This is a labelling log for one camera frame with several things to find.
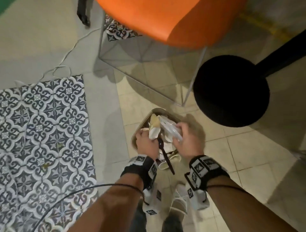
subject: person's left arm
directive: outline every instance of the person's left arm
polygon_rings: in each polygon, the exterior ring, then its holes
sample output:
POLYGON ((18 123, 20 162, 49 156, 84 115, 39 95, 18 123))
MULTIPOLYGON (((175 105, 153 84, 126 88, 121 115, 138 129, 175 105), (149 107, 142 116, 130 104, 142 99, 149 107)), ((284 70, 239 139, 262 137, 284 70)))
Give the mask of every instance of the person's left arm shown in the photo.
MULTIPOLYGON (((148 131, 136 134, 139 154, 155 160, 159 153, 157 140, 151 141, 148 131)), ((144 183, 140 175, 125 173, 116 182, 142 190, 144 183)), ((134 217, 140 192, 130 187, 112 186, 75 222, 68 232, 118 232, 128 231, 134 217)))

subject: dark pants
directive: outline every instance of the dark pants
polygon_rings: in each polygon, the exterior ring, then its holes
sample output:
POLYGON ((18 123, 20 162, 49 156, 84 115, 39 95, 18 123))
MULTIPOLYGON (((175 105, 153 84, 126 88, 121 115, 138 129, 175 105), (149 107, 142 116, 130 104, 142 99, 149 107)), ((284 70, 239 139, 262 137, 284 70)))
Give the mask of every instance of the dark pants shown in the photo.
MULTIPOLYGON (((147 217, 138 204, 129 232, 146 232, 147 217)), ((182 223, 176 215, 169 215, 162 225, 162 232, 183 232, 182 223)))

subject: patterned tile mat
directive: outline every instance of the patterned tile mat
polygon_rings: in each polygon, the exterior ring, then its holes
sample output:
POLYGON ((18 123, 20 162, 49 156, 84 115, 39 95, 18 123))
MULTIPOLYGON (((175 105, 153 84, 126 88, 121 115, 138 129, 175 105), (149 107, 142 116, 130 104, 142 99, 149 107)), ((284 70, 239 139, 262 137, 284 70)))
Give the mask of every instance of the patterned tile mat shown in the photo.
MULTIPOLYGON (((0 90, 0 231, 32 231, 55 202, 94 184, 82 76, 0 90)), ((38 231, 66 231, 97 196, 66 198, 38 231)))
MULTIPOLYGON (((110 17, 106 15, 105 22, 109 22, 110 17)), ((125 25, 122 25, 116 20, 113 20, 106 29, 108 41, 115 41, 121 39, 128 39, 139 35, 136 31, 128 29, 125 25)))

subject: hand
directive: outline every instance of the hand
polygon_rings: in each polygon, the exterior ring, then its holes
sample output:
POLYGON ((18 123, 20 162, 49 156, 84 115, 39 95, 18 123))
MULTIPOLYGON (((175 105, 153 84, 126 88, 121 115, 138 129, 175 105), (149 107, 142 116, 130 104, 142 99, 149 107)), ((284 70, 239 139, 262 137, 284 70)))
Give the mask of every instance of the hand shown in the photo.
POLYGON ((204 148, 201 140, 194 134, 192 129, 185 122, 179 122, 176 125, 182 130, 183 141, 179 142, 173 137, 173 144, 180 153, 181 156, 185 157, 190 161, 193 157, 204 154, 204 148))
POLYGON ((149 139, 148 130, 140 130, 136 133, 136 144, 138 154, 147 155, 156 160, 159 154, 158 141, 149 139))

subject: black round base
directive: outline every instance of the black round base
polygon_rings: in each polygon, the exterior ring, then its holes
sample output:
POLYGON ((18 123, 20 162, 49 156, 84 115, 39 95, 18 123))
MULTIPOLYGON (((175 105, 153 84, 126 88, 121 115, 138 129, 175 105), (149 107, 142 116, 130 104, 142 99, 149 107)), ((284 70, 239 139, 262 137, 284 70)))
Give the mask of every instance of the black round base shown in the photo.
POLYGON ((222 55, 206 61, 193 84, 197 105, 214 122, 242 127, 266 112, 270 90, 255 65, 238 56, 222 55))

